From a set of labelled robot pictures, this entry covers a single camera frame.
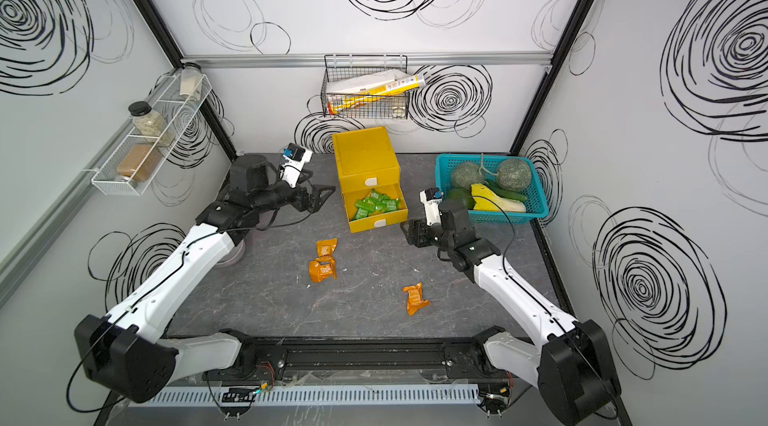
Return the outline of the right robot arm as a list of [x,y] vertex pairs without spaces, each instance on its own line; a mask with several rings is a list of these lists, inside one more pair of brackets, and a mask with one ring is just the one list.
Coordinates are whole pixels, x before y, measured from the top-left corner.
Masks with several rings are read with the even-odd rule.
[[608,339],[594,321],[578,321],[539,293],[490,241],[477,235],[462,203],[428,200],[423,219],[401,229],[409,245],[434,247],[439,257],[489,293],[522,327],[483,342],[491,366],[535,387],[563,425],[576,425],[621,396]]

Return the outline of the green cookie packet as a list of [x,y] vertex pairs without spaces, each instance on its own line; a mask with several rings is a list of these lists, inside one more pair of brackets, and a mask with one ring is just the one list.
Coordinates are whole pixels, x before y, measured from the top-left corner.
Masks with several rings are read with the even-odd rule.
[[386,212],[384,210],[382,201],[390,198],[386,194],[380,193],[376,190],[371,190],[366,199],[373,204],[376,212]]
[[382,204],[387,213],[399,211],[401,208],[401,200],[399,198],[385,199],[382,201]]
[[353,221],[358,221],[371,217],[376,213],[375,208],[371,202],[367,199],[359,200],[355,203],[355,213],[352,217]]

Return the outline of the yellow drawer cabinet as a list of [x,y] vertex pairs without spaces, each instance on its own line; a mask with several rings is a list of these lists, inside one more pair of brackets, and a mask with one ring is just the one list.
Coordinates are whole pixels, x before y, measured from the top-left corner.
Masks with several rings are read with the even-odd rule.
[[372,191],[400,201],[400,166],[384,127],[368,128],[333,136],[333,147],[346,215],[350,223],[358,217],[357,203]]

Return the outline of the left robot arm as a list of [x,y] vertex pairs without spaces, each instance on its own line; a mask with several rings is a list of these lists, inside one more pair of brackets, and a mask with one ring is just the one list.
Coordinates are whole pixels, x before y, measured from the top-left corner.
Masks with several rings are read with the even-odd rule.
[[216,199],[149,278],[105,315],[88,315],[77,325],[76,369],[134,403],[150,400],[169,383],[209,371],[252,375],[259,366],[252,337],[227,329],[168,339],[165,331],[206,275],[258,230],[264,214],[290,206],[312,215],[322,208],[335,189],[312,184],[306,168],[312,156],[290,144],[280,166],[259,154],[238,157]]

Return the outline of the yellow drawer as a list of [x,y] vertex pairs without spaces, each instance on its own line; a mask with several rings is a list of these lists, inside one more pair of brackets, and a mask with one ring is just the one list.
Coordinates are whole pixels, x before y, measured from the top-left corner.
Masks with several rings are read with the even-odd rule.
[[345,212],[352,233],[403,223],[408,207],[398,183],[343,193]]

